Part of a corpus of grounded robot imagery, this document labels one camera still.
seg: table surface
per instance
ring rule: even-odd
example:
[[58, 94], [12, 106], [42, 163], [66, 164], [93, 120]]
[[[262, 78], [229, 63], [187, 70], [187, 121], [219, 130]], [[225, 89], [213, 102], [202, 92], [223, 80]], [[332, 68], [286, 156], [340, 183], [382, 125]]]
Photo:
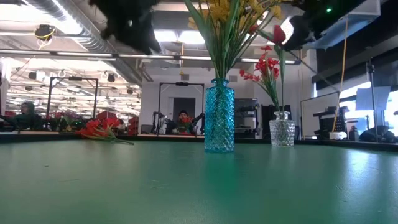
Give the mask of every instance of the table surface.
[[0, 223], [398, 223], [398, 154], [330, 146], [0, 144]]

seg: clear glass vase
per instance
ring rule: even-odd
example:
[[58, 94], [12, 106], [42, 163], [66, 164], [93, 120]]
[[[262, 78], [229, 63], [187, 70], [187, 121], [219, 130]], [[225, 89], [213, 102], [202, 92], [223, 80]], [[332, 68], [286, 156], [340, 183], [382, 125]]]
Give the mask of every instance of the clear glass vase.
[[276, 120], [269, 121], [271, 144], [273, 146], [293, 146], [295, 122], [288, 119], [290, 112], [275, 112]]
[[211, 82], [214, 86], [206, 90], [205, 151], [233, 152], [235, 91], [225, 79]]

